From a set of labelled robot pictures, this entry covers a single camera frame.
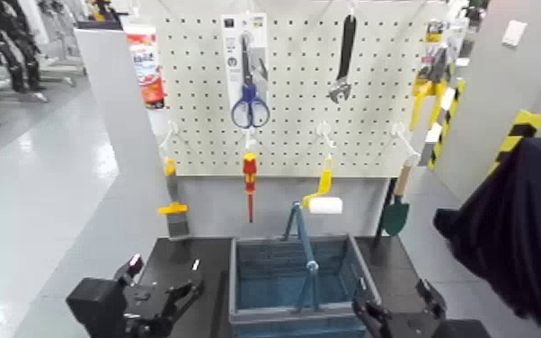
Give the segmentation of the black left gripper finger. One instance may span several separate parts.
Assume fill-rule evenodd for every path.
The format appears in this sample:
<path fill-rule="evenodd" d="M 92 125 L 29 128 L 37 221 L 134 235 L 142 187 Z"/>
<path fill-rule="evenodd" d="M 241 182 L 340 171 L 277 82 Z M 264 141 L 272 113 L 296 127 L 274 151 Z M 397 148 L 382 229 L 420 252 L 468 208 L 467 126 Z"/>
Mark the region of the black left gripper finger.
<path fill-rule="evenodd" d="M 182 317 L 204 293 L 205 281 L 200 271 L 188 271 L 185 278 L 164 290 L 162 317 Z"/>
<path fill-rule="evenodd" d="M 126 263 L 116 270 L 113 279 L 120 285 L 131 285 L 134 282 L 135 277 L 141 272 L 143 266 L 144 262 L 141 254 L 135 253 Z"/>

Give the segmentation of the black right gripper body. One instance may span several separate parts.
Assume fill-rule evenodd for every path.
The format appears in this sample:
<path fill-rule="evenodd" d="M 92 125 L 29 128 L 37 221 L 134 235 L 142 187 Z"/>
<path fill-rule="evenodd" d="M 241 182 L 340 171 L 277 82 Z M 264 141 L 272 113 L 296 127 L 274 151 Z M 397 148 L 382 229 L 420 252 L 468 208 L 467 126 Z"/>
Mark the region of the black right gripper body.
<path fill-rule="evenodd" d="M 396 313 L 383 325 L 389 338 L 491 338 L 476 319 L 435 318 L 430 313 Z"/>

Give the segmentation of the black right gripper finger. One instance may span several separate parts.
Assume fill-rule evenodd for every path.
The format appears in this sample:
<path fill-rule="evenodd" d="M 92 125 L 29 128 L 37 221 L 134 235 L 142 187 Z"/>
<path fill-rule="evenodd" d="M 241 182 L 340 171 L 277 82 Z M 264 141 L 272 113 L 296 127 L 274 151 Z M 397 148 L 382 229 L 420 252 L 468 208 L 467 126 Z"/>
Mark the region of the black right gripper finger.
<path fill-rule="evenodd" d="M 419 279 L 415 288 L 425 303 L 426 312 L 432 313 L 436 319 L 446 316 L 446 300 L 428 280 Z"/>
<path fill-rule="evenodd" d="M 393 337 L 389 327 L 389 322 L 393 319 L 390 310 L 363 298 L 354 298 L 351 304 L 355 316 L 373 338 Z"/>

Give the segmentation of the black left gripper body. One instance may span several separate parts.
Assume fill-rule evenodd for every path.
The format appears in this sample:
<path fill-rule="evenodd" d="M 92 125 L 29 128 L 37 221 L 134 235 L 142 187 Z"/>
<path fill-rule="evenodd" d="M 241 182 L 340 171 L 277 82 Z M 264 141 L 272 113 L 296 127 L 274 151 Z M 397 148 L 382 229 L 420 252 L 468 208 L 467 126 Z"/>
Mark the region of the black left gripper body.
<path fill-rule="evenodd" d="M 128 285 L 123 313 L 123 337 L 169 337 L 176 312 L 176 288 L 161 285 Z"/>

